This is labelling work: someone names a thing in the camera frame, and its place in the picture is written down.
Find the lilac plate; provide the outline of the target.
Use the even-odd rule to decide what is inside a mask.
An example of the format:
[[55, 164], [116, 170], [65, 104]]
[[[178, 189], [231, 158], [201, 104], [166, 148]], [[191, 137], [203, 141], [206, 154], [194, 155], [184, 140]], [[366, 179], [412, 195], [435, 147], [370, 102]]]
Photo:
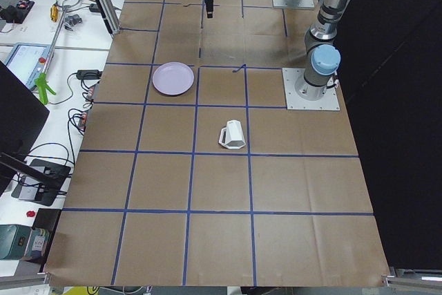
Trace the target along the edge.
[[153, 85], [164, 95], [181, 95], [193, 85], [192, 69], [180, 62], [169, 62], [158, 67], [153, 73]]

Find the long silver reacher grabber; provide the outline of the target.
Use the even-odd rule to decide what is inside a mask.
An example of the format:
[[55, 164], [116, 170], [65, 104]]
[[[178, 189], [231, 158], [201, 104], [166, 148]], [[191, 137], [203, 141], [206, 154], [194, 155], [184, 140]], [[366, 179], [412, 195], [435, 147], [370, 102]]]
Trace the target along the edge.
[[35, 79], [35, 86], [37, 87], [38, 94], [39, 94], [39, 100], [43, 105], [48, 104], [48, 93], [52, 95], [56, 95], [56, 92], [49, 87], [48, 82], [46, 80], [46, 74], [48, 72], [48, 69], [50, 67], [50, 63], [55, 51], [55, 45], [57, 42], [57, 38], [59, 36], [59, 33], [61, 32], [61, 29], [64, 26], [65, 22], [65, 16], [68, 12], [68, 6], [64, 5], [61, 7], [61, 15], [59, 17], [58, 25], [55, 30], [54, 37], [52, 38], [51, 45], [49, 47], [48, 56], [46, 57], [46, 60], [44, 62], [44, 66], [42, 71], [40, 72], [39, 76]]

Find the green box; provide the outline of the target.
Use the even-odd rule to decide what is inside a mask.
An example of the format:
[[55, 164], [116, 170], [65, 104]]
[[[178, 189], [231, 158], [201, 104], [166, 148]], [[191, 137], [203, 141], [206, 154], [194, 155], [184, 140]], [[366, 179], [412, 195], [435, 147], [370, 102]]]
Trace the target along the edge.
[[46, 251], [50, 232], [25, 225], [1, 225], [1, 260], [33, 260]]

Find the white faceted cup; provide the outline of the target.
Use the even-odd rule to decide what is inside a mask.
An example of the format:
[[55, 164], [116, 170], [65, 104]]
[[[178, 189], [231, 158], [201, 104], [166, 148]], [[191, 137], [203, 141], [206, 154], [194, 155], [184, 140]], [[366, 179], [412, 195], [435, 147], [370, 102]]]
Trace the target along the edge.
[[246, 145], [241, 122], [229, 120], [220, 131], [218, 144], [226, 149], [241, 149]]

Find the yellow tool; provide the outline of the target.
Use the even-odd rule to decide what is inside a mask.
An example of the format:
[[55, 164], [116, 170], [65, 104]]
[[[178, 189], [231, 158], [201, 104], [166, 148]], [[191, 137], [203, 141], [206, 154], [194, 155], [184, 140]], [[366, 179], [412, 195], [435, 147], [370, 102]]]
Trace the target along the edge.
[[50, 19], [52, 22], [57, 22], [59, 15], [59, 10], [57, 5], [53, 4], [50, 8]]

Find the blue-framed teach pendant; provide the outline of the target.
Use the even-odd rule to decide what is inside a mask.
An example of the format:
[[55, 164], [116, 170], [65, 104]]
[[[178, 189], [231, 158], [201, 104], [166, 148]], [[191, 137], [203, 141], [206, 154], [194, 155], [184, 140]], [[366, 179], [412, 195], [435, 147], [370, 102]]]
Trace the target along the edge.
[[49, 54], [48, 44], [17, 43], [6, 58], [8, 69], [31, 91], [43, 71]]

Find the black stand base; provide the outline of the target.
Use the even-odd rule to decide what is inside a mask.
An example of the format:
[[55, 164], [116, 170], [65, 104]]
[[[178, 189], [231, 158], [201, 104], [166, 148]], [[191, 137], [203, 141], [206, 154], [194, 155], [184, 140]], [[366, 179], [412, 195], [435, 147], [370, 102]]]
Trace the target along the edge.
[[71, 170], [69, 166], [40, 159], [34, 159], [30, 165], [15, 160], [12, 162], [12, 169], [23, 177], [11, 196], [47, 207], [61, 194], [61, 187]]

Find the black monitor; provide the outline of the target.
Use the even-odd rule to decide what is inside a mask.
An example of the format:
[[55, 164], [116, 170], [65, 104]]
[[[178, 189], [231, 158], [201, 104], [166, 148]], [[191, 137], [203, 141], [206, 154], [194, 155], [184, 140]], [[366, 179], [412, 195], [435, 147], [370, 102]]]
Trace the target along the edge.
[[23, 162], [41, 133], [49, 110], [1, 65], [1, 152]]

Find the brown grid paper mat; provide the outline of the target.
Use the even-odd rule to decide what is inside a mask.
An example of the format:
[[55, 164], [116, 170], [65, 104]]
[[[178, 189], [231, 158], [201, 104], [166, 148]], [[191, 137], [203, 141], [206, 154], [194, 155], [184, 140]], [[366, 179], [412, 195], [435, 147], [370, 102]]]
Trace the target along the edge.
[[[290, 111], [315, 10], [125, 0], [47, 272], [56, 285], [376, 287], [388, 272], [344, 106]], [[181, 95], [163, 64], [194, 74]], [[229, 120], [246, 145], [218, 144]]]

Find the black power adapter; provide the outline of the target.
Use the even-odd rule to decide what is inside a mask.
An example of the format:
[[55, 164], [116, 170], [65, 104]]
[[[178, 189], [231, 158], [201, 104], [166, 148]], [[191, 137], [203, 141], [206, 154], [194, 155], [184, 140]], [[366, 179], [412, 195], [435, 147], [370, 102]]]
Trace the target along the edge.
[[100, 79], [101, 76], [102, 76], [102, 71], [100, 70], [78, 70], [76, 73], [76, 78], [78, 80]]

